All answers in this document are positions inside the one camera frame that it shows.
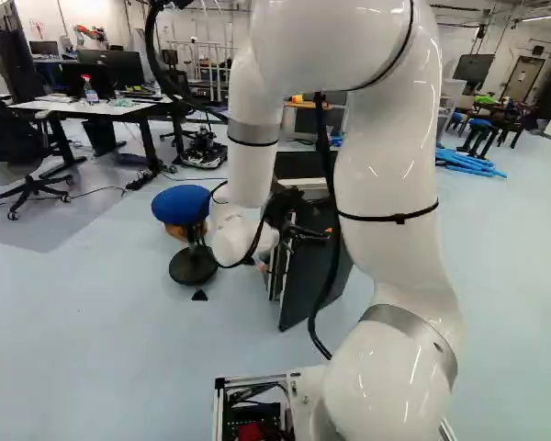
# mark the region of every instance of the red component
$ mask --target red component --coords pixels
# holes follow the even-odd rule
[[[262,441],[263,439],[258,423],[239,426],[239,441]]]

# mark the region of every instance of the robotic arm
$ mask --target robotic arm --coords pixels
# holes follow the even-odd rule
[[[424,0],[256,0],[232,68],[221,197],[234,207],[267,201],[284,96],[351,91],[335,196],[347,249],[376,293],[327,367],[314,441],[434,441],[455,381],[464,325],[436,230],[437,41]],[[228,265],[254,225],[222,209],[213,247]]]

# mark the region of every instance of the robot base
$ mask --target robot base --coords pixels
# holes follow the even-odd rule
[[[287,389],[289,402],[282,401],[285,410],[282,414],[289,416],[287,429],[294,428],[297,441],[340,441],[343,440],[335,431],[320,401],[320,390],[326,366],[303,367],[287,374],[265,377],[231,377],[216,379],[212,441],[225,441],[223,430],[229,425],[227,398],[233,390],[257,388],[278,384]],[[438,427],[439,441],[456,441],[455,434],[446,420]]]

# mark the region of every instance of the door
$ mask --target door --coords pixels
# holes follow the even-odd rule
[[[545,60],[534,57],[518,57],[516,66],[504,88],[502,96],[523,102],[531,92],[536,77],[539,76]]]

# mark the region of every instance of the black cable tie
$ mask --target black cable tie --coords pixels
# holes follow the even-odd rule
[[[343,218],[350,219],[351,221],[361,221],[361,222],[396,222],[398,225],[405,225],[408,219],[420,218],[432,211],[435,211],[439,207],[439,199],[426,209],[420,209],[418,211],[413,211],[412,213],[395,213],[389,216],[355,216],[354,214],[343,213],[339,209],[337,214]]]

